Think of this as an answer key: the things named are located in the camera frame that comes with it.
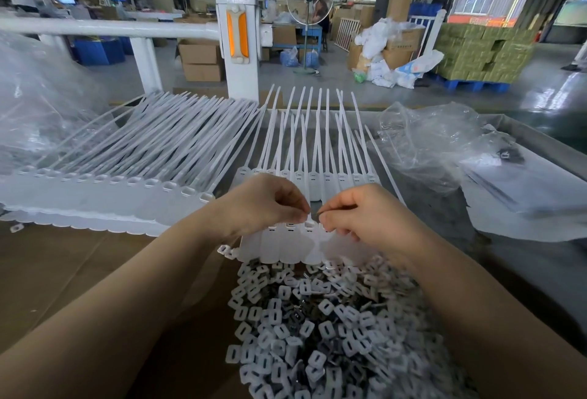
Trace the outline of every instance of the person's left hand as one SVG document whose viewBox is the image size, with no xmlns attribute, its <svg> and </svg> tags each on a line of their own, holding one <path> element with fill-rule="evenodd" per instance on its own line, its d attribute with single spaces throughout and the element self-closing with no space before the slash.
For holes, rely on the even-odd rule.
<svg viewBox="0 0 587 399">
<path fill-rule="evenodd" d="M 294 183 L 271 174 L 259 174 L 204 210 L 226 227 L 225 237 L 261 231 L 277 223 L 303 223 L 310 205 Z"/>
</svg>

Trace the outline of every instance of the finger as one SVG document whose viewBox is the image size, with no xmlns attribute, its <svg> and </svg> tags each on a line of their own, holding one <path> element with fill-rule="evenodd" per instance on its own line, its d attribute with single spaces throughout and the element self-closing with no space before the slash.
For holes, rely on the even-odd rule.
<svg viewBox="0 0 587 399">
<path fill-rule="evenodd" d="M 276 223 L 303 223 L 308 218 L 307 213 L 290 206 L 279 205 L 277 208 L 278 220 Z"/>
<path fill-rule="evenodd" d="M 355 215 L 355 210 L 329 210 L 322 213 L 319 219 L 327 232 L 332 232 L 335 229 L 352 231 L 352 223 Z"/>
<path fill-rule="evenodd" d="M 319 214 L 328 210 L 341 209 L 348 206 L 358 206 L 363 201 L 363 189 L 361 186 L 352 187 L 339 192 L 328 200 L 318 211 Z"/>
<path fill-rule="evenodd" d="M 285 178 L 272 178 L 272 184 L 275 190 L 275 201 L 284 206 L 291 206 L 310 213 L 310 204 L 306 197 L 301 193 L 297 186 Z"/>
</svg>

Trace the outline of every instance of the white horizontal pipe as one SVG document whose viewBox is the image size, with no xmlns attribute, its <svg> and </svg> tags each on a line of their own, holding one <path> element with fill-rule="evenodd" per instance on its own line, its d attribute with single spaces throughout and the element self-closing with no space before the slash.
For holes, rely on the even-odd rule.
<svg viewBox="0 0 587 399">
<path fill-rule="evenodd" d="M 37 19 L 2 17 L 0 30 L 37 35 L 128 36 L 131 38 L 220 39 L 217 22 L 171 24 L 129 20 Z"/>
</svg>

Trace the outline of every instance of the pile of small plastic pieces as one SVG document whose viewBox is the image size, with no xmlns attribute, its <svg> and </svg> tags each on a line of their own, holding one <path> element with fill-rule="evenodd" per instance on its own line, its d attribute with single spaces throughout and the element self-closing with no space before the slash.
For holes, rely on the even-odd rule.
<svg viewBox="0 0 587 399">
<path fill-rule="evenodd" d="M 234 258 L 227 248 L 219 252 Z M 361 268 L 243 263 L 226 362 L 255 399 L 478 398 L 421 288 L 376 256 Z"/>
</svg>

